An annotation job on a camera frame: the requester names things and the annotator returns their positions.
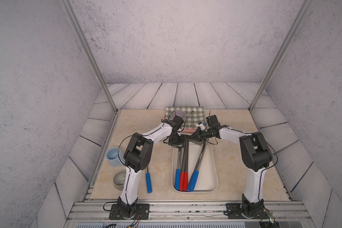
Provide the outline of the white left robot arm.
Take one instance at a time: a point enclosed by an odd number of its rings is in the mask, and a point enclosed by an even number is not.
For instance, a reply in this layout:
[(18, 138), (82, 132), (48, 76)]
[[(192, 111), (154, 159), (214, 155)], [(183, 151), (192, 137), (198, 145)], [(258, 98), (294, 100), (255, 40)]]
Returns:
[(173, 120), (162, 120), (160, 125), (149, 132), (139, 134), (134, 133), (125, 150), (124, 159), (126, 166), (126, 178), (123, 191), (117, 200), (117, 205), (126, 216), (131, 217), (135, 213), (136, 202), (138, 200), (138, 186), (142, 171), (151, 161), (154, 144), (162, 139), (178, 139), (178, 130), (184, 120), (176, 116)]

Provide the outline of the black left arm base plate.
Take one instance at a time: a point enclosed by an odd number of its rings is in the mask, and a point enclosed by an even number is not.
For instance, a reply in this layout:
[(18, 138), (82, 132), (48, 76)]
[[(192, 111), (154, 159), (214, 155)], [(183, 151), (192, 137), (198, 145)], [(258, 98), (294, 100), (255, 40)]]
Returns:
[(110, 209), (110, 220), (148, 220), (150, 212), (150, 204), (136, 204), (135, 208), (131, 209), (130, 214), (123, 212), (117, 204), (113, 204)]

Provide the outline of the cream storage box tray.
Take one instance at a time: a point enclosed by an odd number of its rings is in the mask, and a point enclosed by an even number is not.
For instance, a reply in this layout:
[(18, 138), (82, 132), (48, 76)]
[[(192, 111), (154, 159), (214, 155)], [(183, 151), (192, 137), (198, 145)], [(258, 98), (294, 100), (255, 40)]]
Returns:
[[(197, 145), (193, 142), (189, 143), (188, 180), (190, 180), (194, 172), (201, 150), (202, 145)], [(194, 191), (190, 193), (209, 193), (215, 191), (217, 187), (218, 178), (213, 148), (210, 143), (207, 143)]]

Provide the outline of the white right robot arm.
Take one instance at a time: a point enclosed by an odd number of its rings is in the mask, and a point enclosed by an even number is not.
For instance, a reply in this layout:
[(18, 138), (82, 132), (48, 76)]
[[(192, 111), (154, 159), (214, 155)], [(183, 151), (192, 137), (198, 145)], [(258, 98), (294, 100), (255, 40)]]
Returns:
[(228, 140), (240, 146), (242, 161), (249, 170), (239, 212), (247, 219), (254, 218), (265, 208), (263, 182), (266, 170), (273, 160), (268, 143), (261, 132), (245, 133), (227, 125), (205, 130), (197, 128), (190, 136), (190, 140), (195, 143), (205, 143), (212, 137)]

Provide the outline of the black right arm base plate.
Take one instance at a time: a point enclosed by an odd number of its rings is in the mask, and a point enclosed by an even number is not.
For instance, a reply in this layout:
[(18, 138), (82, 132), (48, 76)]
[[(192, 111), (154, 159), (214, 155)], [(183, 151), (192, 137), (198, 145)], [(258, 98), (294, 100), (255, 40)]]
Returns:
[(268, 219), (268, 214), (263, 209), (253, 212), (250, 215), (243, 214), (241, 203), (227, 203), (223, 214), (229, 219)]

